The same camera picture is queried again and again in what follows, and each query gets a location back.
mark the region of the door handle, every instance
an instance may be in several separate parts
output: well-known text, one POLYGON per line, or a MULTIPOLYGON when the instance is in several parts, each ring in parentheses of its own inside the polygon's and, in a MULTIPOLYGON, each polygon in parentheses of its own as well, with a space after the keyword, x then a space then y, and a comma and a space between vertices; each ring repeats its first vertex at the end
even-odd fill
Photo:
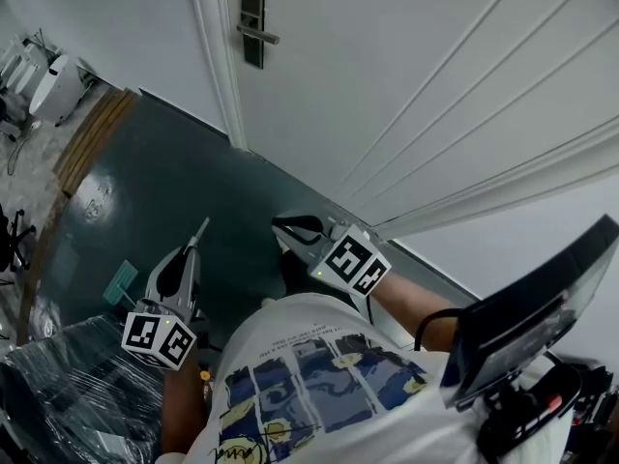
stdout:
POLYGON ((264 69, 264 44, 278 44, 280 37, 264 30, 264 0, 241 0, 237 31, 243 36, 243 56, 248 64, 264 69))
POLYGON ((268 44, 278 44, 280 42, 279 36, 272 35, 266 31, 260 31, 259 29, 253 29, 251 27, 244 26, 243 24, 237 24, 236 30, 245 36, 256 38, 257 40, 261 40, 262 42, 268 44))

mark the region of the door frame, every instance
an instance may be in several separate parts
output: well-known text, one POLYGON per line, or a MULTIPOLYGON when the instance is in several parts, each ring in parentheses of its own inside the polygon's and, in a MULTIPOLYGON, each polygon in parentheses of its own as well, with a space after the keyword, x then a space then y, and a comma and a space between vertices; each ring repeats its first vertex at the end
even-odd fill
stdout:
POLYGON ((192 0, 204 58, 220 101, 225 133, 232 147, 249 149, 243 129, 241 97, 236 78, 228 0, 192 0))
MULTIPOLYGON (((230 144, 248 151, 228 0, 192 3, 230 144)), ((619 115, 555 150, 372 230, 384 240, 395 239, 544 199, 618 171, 619 115)))

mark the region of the white wall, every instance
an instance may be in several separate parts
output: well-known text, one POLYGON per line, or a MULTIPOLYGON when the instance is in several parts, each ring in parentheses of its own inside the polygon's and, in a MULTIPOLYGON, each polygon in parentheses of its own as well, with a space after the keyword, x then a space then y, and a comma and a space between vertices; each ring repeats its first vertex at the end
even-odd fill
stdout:
POLYGON ((0 49, 5 49, 15 34, 24 32, 23 24, 13 14, 6 0, 0 0, 0 49))
POLYGON ((191 0, 6 0, 30 32, 118 87, 144 88, 223 131, 191 0))
MULTIPOLYGON (((402 241, 482 298, 541 265, 602 214, 619 221, 619 175, 402 241)), ((598 359, 619 379, 619 258, 591 305, 556 346, 598 359)))

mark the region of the white cube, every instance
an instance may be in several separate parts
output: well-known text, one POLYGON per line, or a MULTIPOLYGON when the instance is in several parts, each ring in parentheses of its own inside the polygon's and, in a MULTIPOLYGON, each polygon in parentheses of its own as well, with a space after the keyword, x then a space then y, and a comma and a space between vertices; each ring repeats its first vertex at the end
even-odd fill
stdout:
POLYGON ((357 297, 365 297, 391 264, 359 227, 351 225, 309 275, 357 297))
POLYGON ((194 342, 178 316, 129 313, 122 347, 144 364, 178 371, 194 342))

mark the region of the monitor screen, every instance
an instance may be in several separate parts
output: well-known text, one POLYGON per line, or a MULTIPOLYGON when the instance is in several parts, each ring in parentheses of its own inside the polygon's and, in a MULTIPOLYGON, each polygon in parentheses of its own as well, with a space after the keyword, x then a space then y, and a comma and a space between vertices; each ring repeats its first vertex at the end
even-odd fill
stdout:
POLYGON ((531 274, 464 309, 441 384, 447 407, 465 409, 496 390, 568 332, 592 301, 618 237, 619 227, 603 217, 531 274))

